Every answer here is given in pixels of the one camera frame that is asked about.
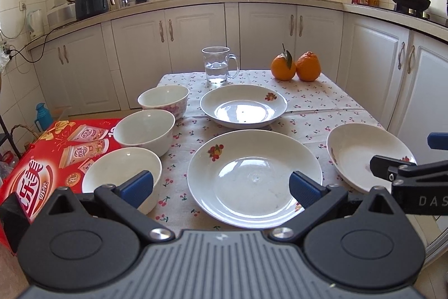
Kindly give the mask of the white floral plate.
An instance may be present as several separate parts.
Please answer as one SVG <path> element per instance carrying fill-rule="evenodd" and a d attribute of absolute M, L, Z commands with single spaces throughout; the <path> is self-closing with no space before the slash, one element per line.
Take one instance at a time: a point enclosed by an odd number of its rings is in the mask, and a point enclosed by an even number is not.
<path fill-rule="evenodd" d="M 282 116 L 287 100 L 257 85 L 227 85 L 207 92 L 200 108 L 214 122 L 230 129 L 259 129 Z"/>
<path fill-rule="evenodd" d="M 274 131 L 231 131 L 200 147 L 188 166 L 192 197 L 215 219 L 244 229 L 277 227 L 303 211 L 289 192 L 300 171 L 323 181 L 318 159 L 300 142 Z"/>
<path fill-rule="evenodd" d="M 337 172 L 352 188 L 367 193 L 373 186 L 387 190 L 391 184 L 375 177 L 370 160 L 375 155 L 415 163 L 415 157 L 396 136 L 377 126 L 348 123 L 333 129 L 326 140 L 327 151 Z"/>

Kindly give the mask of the white floral bowl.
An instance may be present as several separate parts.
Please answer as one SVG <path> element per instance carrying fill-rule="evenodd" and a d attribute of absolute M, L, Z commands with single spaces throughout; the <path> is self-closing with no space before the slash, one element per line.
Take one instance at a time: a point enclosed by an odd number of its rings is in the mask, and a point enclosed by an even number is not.
<path fill-rule="evenodd" d="M 113 132 L 122 147 L 142 147 L 162 157 L 173 141 L 175 116 L 166 110 L 142 110 L 123 118 Z"/>
<path fill-rule="evenodd" d="M 189 89 L 181 85 L 165 85 L 143 92 L 137 102 L 144 110 L 167 110 L 178 120 L 186 112 Z"/>

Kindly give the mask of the white kitchen base cabinets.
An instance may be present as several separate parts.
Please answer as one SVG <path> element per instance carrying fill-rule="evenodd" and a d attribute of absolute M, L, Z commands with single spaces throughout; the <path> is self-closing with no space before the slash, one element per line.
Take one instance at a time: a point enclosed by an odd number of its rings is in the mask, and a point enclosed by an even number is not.
<path fill-rule="evenodd" d="M 218 3 L 59 30 L 30 56 L 48 106 L 77 115 L 135 109 L 170 72 L 211 67 L 227 78 L 269 69 L 283 51 L 309 51 L 325 76 L 429 163 L 447 158 L 427 143 L 447 131 L 447 34 L 431 36 L 428 27 L 382 11 Z"/>

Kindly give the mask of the red printed carton box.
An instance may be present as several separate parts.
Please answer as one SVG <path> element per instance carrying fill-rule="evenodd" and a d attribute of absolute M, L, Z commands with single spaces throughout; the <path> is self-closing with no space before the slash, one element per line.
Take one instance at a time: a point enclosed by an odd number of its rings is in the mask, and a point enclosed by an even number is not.
<path fill-rule="evenodd" d="M 120 148 L 113 138 L 118 119 L 57 121 L 20 158 L 1 186 L 1 201 L 17 194 L 33 221 L 60 186 L 82 191 L 83 178 L 105 154 Z"/>

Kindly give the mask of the cherry print tablecloth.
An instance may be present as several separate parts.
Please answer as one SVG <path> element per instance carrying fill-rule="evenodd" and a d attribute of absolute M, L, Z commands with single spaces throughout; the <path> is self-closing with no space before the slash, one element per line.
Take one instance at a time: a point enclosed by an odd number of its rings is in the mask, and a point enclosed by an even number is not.
<path fill-rule="evenodd" d="M 326 138 L 336 126 L 345 123 L 376 124 L 375 118 L 335 83 L 320 76 L 315 82 L 297 79 L 280 82 L 268 71 L 246 70 L 235 84 L 259 85 L 286 98 L 287 111 L 270 129 L 288 135 L 309 148 L 319 160 L 325 183 L 341 183 L 326 150 Z M 188 189 L 187 171 L 195 151 L 226 128 L 214 123 L 200 108 L 200 99 L 211 87 L 204 72 L 166 74 L 160 85 L 182 85 L 189 89 L 188 107 L 173 129 L 173 143 L 162 161 L 160 199 L 149 216 L 174 232 L 182 229 L 230 231 L 232 227 L 205 213 Z"/>

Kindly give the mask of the teal thermos flask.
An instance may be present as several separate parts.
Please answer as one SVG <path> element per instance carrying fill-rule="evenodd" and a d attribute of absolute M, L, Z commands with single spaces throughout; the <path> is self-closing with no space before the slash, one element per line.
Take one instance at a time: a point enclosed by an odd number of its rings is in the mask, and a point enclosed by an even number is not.
<path fill-rule="evenodd" d="M 43 102 L 36 105 L 36 119 L 34 120 L 34 123 L 37 129 L 41 132 L 46 131 L 46 129 L 53 123 L 51 113 L 45 107 Z"/>

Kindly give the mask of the plain orange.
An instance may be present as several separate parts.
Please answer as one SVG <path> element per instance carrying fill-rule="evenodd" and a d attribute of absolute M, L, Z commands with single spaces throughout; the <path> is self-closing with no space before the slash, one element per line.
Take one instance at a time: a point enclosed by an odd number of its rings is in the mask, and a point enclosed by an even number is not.
<path fill-rule="evenodd" d="M 318 56 L 307 51 L 300 56 L 296 62 L 296 74 L 303 82 L 313 82 L 321 74 Z"/>

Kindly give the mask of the orange with leaf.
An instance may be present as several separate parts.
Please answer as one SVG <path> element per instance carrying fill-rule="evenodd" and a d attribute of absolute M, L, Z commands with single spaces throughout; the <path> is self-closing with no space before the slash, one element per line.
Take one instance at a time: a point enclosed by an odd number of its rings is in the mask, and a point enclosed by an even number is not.
<path fill-rule="evenodd" d="M 285 45 L 283 45 L 283 52 L 273 59 L 270 71 L 275 79 L 283 82 L 288 82 L 294 78 L 296 73 L 295 62 Z"/>

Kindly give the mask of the glass mug with water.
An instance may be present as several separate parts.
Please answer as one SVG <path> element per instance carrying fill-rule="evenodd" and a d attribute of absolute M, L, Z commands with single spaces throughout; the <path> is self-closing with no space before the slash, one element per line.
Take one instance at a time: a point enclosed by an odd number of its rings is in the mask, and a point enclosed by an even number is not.
<path fill-rule="evenodd" d="M 212 46 L 202 51 L 207 82 L 215 87 L 228 83 L 240 72 L 239 59 L 228 47 Z"/>

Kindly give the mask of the white electric kettle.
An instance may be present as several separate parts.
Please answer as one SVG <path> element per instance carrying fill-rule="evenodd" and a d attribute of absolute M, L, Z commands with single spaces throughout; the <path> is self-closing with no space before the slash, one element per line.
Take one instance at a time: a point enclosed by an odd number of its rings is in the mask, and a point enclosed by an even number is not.
<path fill-rule="evenodd" d="M 44 35 L 43 12 L 41 9 L 28 12 L 27 31 L 31 41 Z"/>

